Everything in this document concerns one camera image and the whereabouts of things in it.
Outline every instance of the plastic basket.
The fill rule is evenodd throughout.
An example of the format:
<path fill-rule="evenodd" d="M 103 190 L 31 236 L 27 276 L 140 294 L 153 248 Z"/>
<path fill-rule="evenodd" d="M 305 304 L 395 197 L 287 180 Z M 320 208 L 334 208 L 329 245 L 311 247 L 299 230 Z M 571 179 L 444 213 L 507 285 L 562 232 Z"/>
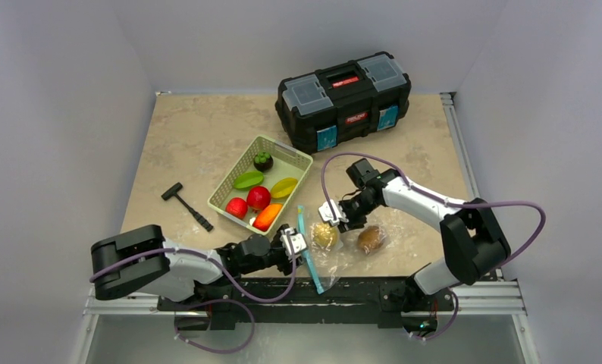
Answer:
<path fill-rule="evenodd" d="M 225 206 L 234 197 L 240 197 L 245 199 L 248 191 L 239 191 L 234 189 L 234 180 L 237 179 L 241 174 L 247 171 L 255 171 L 252 161 L 254 156 L 259 152 L 268 152 L 274 159 L 274 167 L 264 173 L 265 179 L 261 186 L 266 187 L 270 190 L 279 180 L 286 177 L 296 178 L 299 182 L 292 193 L 283 201 L 273 199 L 273 203 L 283 203 L 283 208 L 279 215 L 277 215 L 272 225 L 267 231 L 260 231 L 248 223 L 248 221 L 256 216 L 257 214 L 250 209 L 243 220 L 240 220 L 227 212 L 225 212 Z M 237 223 L 244 228 L 257 233 L 269 235 L 274 229 L 278 228 L 279 218 L 286 211 L 288 205 L 292 205 L 291 201 L 294 199 L 297 190 L 306 179 L 310 166 L 312 165 L 312 157 L 299 150 L 294 149 L 291 146 L 273 140 L 270 137 L 259 135 L 252 143 L 250 143 L 247 150 L 241 155 L 239 161 L 232 167 L 230 172 L 225 176 L 223 181 L 218 185 L 212 196 L 208 199 L 207 203 L 217 213 L 229 218 L 231 221 Z"/>

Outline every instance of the potato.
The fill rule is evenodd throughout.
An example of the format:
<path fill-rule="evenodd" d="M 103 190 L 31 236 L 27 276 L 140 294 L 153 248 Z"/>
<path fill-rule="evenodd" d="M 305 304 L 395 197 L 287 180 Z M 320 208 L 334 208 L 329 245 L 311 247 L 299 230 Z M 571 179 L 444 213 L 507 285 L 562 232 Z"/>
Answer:
<path fill-rule="evenodd" d="M 366 228 L 357 237 L 357 247 L 366 255 L 381 248 L 386 240 L 386 232 L 377 225 Z"/>

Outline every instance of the red label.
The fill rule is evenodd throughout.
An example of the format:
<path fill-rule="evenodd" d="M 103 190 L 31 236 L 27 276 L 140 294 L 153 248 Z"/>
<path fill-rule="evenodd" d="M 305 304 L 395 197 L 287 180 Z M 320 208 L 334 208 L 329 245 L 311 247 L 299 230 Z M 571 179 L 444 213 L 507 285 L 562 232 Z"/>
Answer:
<path fill-rule="evenodd" d="M 349 118 L 346 118 L 346 124 L 356 123 L 357 121 L 361 121 L 368 117 L 368 112 L 364 111 L 361 114 L 353 115 Z"/>
<path fill-rule="evenodd" d="M 348 83 L 353 83 L 353 82 L 357 82 L 357 81 L 359 81 L 359 77 L 354 76 L 351 78 L 346 78 L 345 80 L 341 80 L 339 82 L 335 82 L 332 84 L 332 86 L 336 89 L 337 87 L 345 86 Z"/>

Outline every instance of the black hammer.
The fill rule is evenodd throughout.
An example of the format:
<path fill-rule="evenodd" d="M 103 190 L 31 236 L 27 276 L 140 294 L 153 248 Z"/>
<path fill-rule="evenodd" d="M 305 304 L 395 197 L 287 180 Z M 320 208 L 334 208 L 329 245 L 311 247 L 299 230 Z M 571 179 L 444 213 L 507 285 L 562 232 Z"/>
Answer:
<path fill-rule="evenodd" d="M 180 201 L 180 203 L 182 203 L 183 206 L 185 206 L 187 211 L 189 211 L 190 214 L 192 214 L 192 216 L 199 222 L 199 224 L 201 224 L 201 226 L 205 228 L 205 230 L 207 230 L 208 232 L 212 231 L 212 229 L 214 228 L 212 224 L 210 224 L 206 218 L 203 218 L 203 216 L 200 215 L 195 209 L 192 209 L 192 206 L 187 205 L 187 202 L 183 201 L 183 199 L 181 199 L 180 196 L 178 196 L 178 191 L 182 189 L 183 185 L 180 184 L 180 182 L 176 182 L 176 184 L 172 186 L 169 190 L 167 190 L 167 192 L 163 193 L 161 197 L 165 201 L 167 201 L 171 197 L 176 197 L 178 201 Z"/>

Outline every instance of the tabletop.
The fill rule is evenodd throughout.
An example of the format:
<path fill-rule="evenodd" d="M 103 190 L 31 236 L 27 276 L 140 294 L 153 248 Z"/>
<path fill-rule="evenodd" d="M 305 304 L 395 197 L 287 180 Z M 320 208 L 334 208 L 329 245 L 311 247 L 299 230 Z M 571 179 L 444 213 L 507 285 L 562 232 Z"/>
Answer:
<path fill-rule="evenodd" d="M 214 249 L 238 243 L 251 232 L 207 206 L 225 174 L 259 134 L 290 144 L 274 110 L 274 95 L 209 96 L 160 95 L 149 125 L 143 154 L 133 182 L 122 231 L 147 224 L 162 227 L 163 234 L 184 246 Z M 338 152 L 364 152 L 398 165 L 416 183 L 447 196 L 467 199 L 456 150 L 438 95 L 411 95 L 406 117 L 395 128 L 373 133 L 313 155 L 314 163 L 280 223 L 296 226 L 296 205 L 313 211 L 324 202 L 320 172 L 324 161 Z M 346 168 L 357 157 L 333 160 L 326 183 L 332 198 L 352 192 Z M 379 170 L 386 168 L 376 162 Z M 176 182 L 183 184 L 179 195 L 205 216 L 215 229 L 208 233 L 176 200 L 161 195 Z M 361 255 L 340 270 L 342 276 L 410 275 L 443 256 L 441 237 L 431 227 L 404 212 L 377 208 L 369 224 L 386 230 L 388 240 L 370 256 Z M 344 241 L 358 232 L 346 233 Z M 252 276 L 280 276 L 276 268 Z M 307 276 L 305 269 L 299 275 Z"/>

